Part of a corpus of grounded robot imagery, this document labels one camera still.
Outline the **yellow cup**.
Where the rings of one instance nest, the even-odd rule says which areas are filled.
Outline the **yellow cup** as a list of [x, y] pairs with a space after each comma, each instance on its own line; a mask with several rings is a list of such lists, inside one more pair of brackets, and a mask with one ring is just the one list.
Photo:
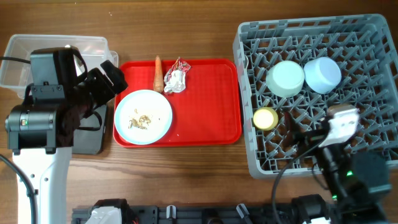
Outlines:
[[254, 112], [253, 123], [255, 127], [263, 131], [269, 131], [276, 127], [279, 117], [276, 111], [270, 107], [263, 107]]

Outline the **orange carrot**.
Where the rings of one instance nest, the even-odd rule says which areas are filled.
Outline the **orange carrot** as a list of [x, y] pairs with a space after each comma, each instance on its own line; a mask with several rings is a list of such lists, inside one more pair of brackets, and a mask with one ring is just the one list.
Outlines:
[[162, 62], [158, 55], [155, 58], [155, 75], [154, 75], [154, 82], [153, 82], [153, 90], [158, 93], [162, 93], [164, 90]]

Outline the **light blue plate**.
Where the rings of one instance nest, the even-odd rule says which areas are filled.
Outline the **light blue plate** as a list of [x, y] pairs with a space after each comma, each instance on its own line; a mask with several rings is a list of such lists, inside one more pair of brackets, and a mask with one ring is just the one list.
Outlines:
[[137, 90], [126, 95], [114, 112], [114, 127], [124, 141], [149, 145], [166, 135], [173, 111], [165, 96], [153, 90]]

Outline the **light green bowl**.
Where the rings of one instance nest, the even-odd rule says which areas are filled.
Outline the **light green bowl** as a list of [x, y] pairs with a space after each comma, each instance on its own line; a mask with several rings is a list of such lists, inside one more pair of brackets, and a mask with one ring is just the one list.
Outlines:
[[299, 94], [304, 81], [303, 68], [298, 63], [289, 60], [277, 63], [266, 75], [268, 89], [281, 98]]

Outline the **white tissue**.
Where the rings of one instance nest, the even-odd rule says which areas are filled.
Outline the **white tissue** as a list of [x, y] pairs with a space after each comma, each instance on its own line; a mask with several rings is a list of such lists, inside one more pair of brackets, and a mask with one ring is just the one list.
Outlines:
[[186, 89], [185, 85], [186, 73], [182, 70], [170, 69], [164, 78], [164, 92], [169, 93], [180, 93]]

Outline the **light blue bowl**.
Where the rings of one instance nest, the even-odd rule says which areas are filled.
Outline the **light blue bowl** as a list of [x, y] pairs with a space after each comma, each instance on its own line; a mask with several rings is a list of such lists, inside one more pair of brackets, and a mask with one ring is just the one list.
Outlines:
[[311, 60], [303, 68], [307, 85], [319, 94], [331, 92], [341, 81], [338, 64], [328, 57]]

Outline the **foil wrapper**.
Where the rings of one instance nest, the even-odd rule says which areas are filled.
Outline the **foil wrapper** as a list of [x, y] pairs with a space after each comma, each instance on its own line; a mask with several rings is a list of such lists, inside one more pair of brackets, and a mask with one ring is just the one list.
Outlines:
[[191, 65], [189, 65], [186, 61], [182, 60], [180, 57], [175, 61], [175, 63], [170, 68], [172, 70], [182, 70], [186, 73], [191, 69]]

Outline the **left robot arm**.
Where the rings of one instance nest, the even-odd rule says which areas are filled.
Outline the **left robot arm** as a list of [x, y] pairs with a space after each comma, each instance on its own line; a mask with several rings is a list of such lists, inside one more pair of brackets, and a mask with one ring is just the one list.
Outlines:
[[88, 69], [73, 46], [35, 50], [29, 65], [33, 81], [5, 120], [4, 162], [17, 175], [19, 223], [65, 223], [74, 133], [127, 83], [109, 60]]

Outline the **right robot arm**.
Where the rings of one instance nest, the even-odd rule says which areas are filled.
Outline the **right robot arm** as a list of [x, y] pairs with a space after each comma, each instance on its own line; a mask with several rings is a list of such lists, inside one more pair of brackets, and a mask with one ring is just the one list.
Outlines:
[[349, 155], [345, 146], [356, 134], [358, 109], [352, 105], [331, 106], [321, 127], [303, 132], [288, 111], [284, 113], [287, 133], [284, 147], [298, 146], [296, 161], [315, 157], [334, 203], [326, 203], [318, 194], [297, 197], [291, 201], [292, 223], [387, 223], [380, 201], [391, 191], [389, 169], [375, 152]]

